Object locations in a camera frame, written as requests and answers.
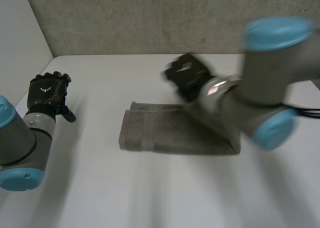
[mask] towel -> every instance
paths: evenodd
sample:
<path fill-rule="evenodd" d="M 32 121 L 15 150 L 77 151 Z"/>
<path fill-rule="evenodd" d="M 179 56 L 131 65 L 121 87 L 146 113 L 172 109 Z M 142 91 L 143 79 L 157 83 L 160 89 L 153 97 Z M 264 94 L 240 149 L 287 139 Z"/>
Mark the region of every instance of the towel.
<path fill-rule="evenodd" d="M 119 145 L 128 151 L 152 151 L 188 155 L 237 155 L 240 146 L 214 132 L 190 114 L 182 104 L 132 102 L 124 113 Z"/>

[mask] logo on robotic hand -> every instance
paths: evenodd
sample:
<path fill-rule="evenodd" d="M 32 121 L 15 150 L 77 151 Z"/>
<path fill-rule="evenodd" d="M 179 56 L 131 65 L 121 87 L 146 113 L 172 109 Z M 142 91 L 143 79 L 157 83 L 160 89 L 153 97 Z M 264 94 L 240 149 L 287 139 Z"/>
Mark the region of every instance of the logo on robotic hand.
<path fill-rule="evenodd" d="M 47 91 L 49 91 L 51 89 L 51 87 L 49 87 L 48 89 L 42 89 L 40 88 L 40 90 L 42 90 L 44 93 L 46 93 Z"/>

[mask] white table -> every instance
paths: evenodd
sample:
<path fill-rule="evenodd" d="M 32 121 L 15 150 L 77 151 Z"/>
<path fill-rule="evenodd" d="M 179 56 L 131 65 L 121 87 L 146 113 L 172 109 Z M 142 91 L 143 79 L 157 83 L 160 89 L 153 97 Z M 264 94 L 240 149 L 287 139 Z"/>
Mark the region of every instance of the white table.
<path fill-rule="evenodd" d="M 44 72 L 68 73 L 76 123 L 57 126 L 45 179 L 25 192 L 0 191 L 2 228 L 315 228 L 320 227 L 320 121 L 299 119 L 294 136 L 262 153 L 245 138 L 238 156 L 120 150 L 132 101 L 177 103 L 160 72 L 177 55 L 55 58 Z M 204 55 L 221 73 L 240 55 Z M 320 107 L 310 82 L 291 102 Z M 27 95 L 18 104 L 23 117 Z"/>

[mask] light blue joint cap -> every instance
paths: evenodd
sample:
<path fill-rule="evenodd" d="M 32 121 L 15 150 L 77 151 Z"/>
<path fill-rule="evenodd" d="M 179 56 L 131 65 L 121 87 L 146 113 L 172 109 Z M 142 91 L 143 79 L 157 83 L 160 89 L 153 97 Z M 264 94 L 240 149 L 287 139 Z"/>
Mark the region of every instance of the light blue joint cap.
<path fill-rule="evenodd" d="M 35 168 L 13 168 L 0 171 L 0 187 L 13 192 L 37 188 L 45 172 Z"/>
<path fill-rule="evenodd" d="M 294 130 L 295 116 L 297 112 L 292 108 L 271 116 L 256 129 L 252 140 L 266 151 L 278 148 Z"/>
<path fill-rule="evenodd" d="M 309 38 L 312 21 L 300 17 L 269 17 L 251 22 L 245 30 L 245 49 L 271 52 L 289 48 Z"/>
<path fill-rule="evenodd" d="M 0 128 L 9 124 L 16 115 L 16 108 L 2 95 L 0 95 Z"/>

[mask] robotic arm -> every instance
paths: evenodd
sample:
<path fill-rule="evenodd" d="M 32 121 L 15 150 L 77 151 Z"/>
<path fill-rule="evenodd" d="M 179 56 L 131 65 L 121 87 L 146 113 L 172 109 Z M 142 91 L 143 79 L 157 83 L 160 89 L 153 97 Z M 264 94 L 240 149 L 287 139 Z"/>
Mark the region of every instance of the robotic arm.
<path fill-rule="evenodd" d="M 222 136 L 225 130 L 212 118 L 224 121 L 233 146 L 240 145 L 239 133 L 244 132 L 261 148 L 273 150 L 292 133 L 295 116 L 320 117 L 310 112 L 315 109 L 283 103 L 289 84 L 320 78 L 319 48 L 320 33 L 309 20 L 265 18 L 250 23 L 245 31 L 239 78 L 210 76 L 190 54 L 173 62 L 166 77 L 176 83 L 186 101 L 192 101 L 192 113 Z M 196 98 L 188 100 L 184 92 L 194 94 L 195 90 Z"/>
<path fill-rule="evenodd" d="M 32 190 L 40 185 L 56 125 L 56 115 L 69 122 L 76 116 L 65 105 L 67 74 L 55 71 L 37 75 L 30 82 L 23 119 L 9 101 L 0 96 L 0 187 L 9 191 Z"/>

